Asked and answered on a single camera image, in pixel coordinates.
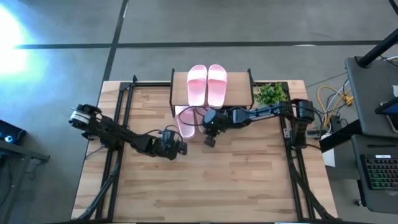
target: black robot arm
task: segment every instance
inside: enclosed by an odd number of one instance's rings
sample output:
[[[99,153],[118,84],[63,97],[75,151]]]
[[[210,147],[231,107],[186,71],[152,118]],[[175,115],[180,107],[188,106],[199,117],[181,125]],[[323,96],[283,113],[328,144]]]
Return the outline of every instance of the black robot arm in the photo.
[[[107,116],[97,118],[97,114],[101,114],[101,110],[95,106],[78,105],[69,123],[74,128],[83,130],[82,135],[87,139],[90,139],[90,136],[98,136],[101,144],[109,149],[118,149],[121,141],[124,141],[137,152],[151,157],[159,156],[173,160],[178,153],[187,154],[187,143],[182,139],[175,140],[173,131],[161,131],[161,138],[150,134],[136,134]]]
[[[293,114],[291,108],[296,109],[296,116]],[[305,148],[307,146],[305,132],[307,125],[314,120],[314,113],[312,102],[302,99],[295,99],[290,102],[278,102],[254,110],[245,110],[243,108],[233,110],[210,109],[206,112],[202,123],[205,134],[207,134],[205,144],[214,147],[216,142],[214,137],[220,132],[225,132],[230,128],[243,128],[252,122],[276,116],[282,116],[291,121],[291,144],[294,147]]]

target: concrete floor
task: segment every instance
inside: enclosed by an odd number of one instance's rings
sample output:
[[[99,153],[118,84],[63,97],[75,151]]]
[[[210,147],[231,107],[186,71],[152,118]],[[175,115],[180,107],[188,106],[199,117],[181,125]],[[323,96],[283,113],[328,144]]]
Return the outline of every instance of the concrete floor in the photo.
[[[96,104],[109,49],[7,50],[6,44],[110,44],[121,5],[122,0],[0,1],[0,28],[8,29],[0,35],[0,119],[27,130],[25,145],[51,154],[35,180],[26,178],[11,223],[70,218],[87,145],[68,124],[70,107]],[[130,0],[119,42],[381,40],[397,28],[397,20],[386,0]],[[172,68],[220,63],[234,72],[251,68],[256,80],[311,85],[343,73],[346,57],[372,47],[118,49],[109,79],[169,80]],[[397,47],[384,54],[393,55]],[[346,79],[313,85],[308,97],[320,109],[318,88],[340,88]],[[329,94],[322,92],[324,102]],[[354,106],[340,112],[348,121],[356,119]],[[352,180],[330,183],[340,218],[396,223],[398,215],[355,206],[359,194]]]

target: potted plant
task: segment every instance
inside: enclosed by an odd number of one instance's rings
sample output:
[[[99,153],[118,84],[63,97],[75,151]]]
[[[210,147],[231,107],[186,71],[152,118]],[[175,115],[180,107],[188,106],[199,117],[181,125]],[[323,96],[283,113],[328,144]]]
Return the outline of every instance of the potted plant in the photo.
[[[281,83],[275,83],[274,86],[272,86],[272,83],[268,83],[257,87],[254,99],[259,103],[259,106],[267,106],[280,101],[287,101],[287,95]]]

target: pink slipper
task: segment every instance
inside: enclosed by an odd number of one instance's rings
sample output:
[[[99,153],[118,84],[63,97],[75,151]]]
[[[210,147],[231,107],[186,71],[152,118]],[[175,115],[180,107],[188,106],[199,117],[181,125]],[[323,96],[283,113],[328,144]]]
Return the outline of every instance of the pink slipper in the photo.
[[[221,108],[224,104],[226,93],[227,73],[221,65],[212,65],[209,68],[207,85],[209,106]]]
[[[188,104],[203,106],[206,97],[207,68],[204,65],[195,65],[188,72]]]
[[[208,108],[203,108],[203,107],[197,107],[194,108],[195,110],[195,117],[197,118],[197,123],[198,124],[202,124],[203,122],[203,117],[205,116],[206,112],[208,111]],[[203,126],[199,126],[199,130],[204,133],[205,132],[205,128]]]
[[[193,108],[189,108],[184,111],[187,107],[188,106],[175,106],[178,130],[184,139],[190,139],[195,135],[195,127],[193,125],[187,125],[195,124],[195,121],[193,120],[194,111]]]

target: computer monitor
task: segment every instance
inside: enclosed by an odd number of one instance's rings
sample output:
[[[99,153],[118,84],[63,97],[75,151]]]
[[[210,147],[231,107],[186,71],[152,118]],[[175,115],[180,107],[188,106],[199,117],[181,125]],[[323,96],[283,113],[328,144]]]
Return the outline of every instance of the computer monitor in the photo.
[[[398,115],[398,97],[395,97],[387,103],[381,104],[381,106],[376,108],[374,112],[376,114]]]

